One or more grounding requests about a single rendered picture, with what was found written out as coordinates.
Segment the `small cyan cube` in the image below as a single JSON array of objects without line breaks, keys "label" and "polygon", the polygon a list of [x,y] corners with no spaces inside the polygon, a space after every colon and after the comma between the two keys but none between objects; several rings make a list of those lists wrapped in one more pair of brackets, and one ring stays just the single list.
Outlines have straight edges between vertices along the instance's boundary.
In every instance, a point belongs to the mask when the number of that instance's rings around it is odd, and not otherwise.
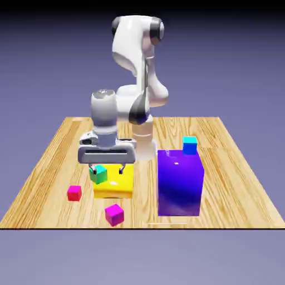
[{"label": "small cyan cube", "polygon": [[183,136],[183,154],[195,155],[197,153],[197,138],[195,136]]}]

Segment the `large yellow box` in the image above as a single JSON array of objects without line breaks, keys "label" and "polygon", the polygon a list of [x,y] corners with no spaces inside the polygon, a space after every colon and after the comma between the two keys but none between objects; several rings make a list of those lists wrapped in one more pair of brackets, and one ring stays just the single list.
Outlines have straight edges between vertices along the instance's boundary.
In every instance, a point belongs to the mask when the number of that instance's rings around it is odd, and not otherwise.
[{"label": "large yellow box", "polygon": [[102,164],[106,169],[107,180],[93,183],[94,198],[132,198],[134,189],[134,165],[126,164],[122,174],[119,174],[120,164]]}]

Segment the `small green cube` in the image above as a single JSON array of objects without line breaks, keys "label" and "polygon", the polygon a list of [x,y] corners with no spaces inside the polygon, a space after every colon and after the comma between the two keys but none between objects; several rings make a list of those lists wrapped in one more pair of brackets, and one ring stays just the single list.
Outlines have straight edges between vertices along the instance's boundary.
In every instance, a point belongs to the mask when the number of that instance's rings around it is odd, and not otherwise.
[{"label": "small green cube", "polygon": [[90,173],[90,179],[95,184],[100,184],[107,181],[107,169],[103,165],[94,165],[97,169],[97,174]]}]

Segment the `small magenta cube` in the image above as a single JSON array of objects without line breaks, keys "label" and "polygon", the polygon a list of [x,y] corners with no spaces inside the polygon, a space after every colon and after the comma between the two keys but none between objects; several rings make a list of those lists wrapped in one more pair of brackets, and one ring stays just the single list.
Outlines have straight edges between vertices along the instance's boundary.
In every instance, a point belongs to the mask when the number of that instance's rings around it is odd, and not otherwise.
[{"label": "small magenta cube", "polygon": [[124,210],[118,204],[113,204],[105,208],[105,218],[114,227],[124,221]]}]

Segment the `large purple box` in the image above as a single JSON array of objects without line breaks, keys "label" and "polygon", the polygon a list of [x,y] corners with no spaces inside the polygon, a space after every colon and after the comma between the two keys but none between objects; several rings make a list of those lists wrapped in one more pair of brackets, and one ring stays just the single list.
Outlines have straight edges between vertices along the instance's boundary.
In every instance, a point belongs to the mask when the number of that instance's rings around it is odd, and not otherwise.
[{"label": "large purple box", "polygon": [[197,217],[200,213],[204,167],[198,153],[158,151],[158,215]]}]

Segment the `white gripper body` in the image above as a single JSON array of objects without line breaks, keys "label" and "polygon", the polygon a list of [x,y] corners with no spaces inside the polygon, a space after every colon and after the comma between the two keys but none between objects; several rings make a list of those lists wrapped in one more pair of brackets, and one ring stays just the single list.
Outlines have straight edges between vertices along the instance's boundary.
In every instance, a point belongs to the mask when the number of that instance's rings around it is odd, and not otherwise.
[{"label": "white gripper body", "polygon": [[110,148],[81,145],[78,149],[78,162],[81,164],[133,164],[135,160],[135,148],[129,143]]}]

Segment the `small red cube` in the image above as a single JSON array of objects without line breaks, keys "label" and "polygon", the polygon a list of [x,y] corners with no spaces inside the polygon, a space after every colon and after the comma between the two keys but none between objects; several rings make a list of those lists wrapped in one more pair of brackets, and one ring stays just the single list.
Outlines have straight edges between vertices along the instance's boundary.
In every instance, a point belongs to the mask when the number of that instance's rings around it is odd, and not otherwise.
[{"label": "small red cube", "polygon": [[67,191],[68,201],[78,202],[82,196],[82,190],[80,185],[70,185]]}]

